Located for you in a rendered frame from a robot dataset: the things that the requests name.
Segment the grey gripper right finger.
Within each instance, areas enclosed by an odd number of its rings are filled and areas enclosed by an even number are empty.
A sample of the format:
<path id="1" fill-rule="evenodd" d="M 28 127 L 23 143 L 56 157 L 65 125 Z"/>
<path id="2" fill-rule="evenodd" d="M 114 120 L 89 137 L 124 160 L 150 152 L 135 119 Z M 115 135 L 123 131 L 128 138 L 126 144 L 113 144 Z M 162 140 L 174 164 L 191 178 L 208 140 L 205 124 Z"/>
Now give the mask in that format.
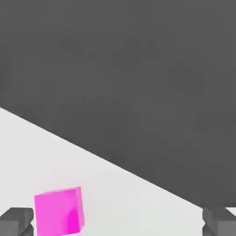
<path id="1" fill-rule="evenodd" d="M 203 208 L 202 236 L 236 236 L 236 216 L 223 207 Z"/>

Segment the small magenta cube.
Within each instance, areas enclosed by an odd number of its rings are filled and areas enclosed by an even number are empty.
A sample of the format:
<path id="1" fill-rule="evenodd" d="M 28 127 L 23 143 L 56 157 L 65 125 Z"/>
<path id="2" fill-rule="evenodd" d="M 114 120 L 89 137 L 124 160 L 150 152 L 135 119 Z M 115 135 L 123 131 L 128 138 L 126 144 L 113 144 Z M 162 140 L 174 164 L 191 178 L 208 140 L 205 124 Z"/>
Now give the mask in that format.
<path id="1" fill-rule="evenodd" d="M 80 233 L 85 225 L 81 187 L 34 196 L 37 236 Z"/>

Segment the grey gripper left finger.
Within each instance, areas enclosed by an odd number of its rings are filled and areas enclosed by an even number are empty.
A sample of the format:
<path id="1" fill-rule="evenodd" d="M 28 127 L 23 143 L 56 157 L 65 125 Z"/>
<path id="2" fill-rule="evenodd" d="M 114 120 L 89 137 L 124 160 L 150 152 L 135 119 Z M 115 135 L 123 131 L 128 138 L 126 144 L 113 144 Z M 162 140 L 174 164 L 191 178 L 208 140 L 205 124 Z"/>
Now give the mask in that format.
<path id="1" fill-rule="evenodd" d="M 11 207 L 0 216 L 0 236 L 34 236 L 32 208 Z"/>

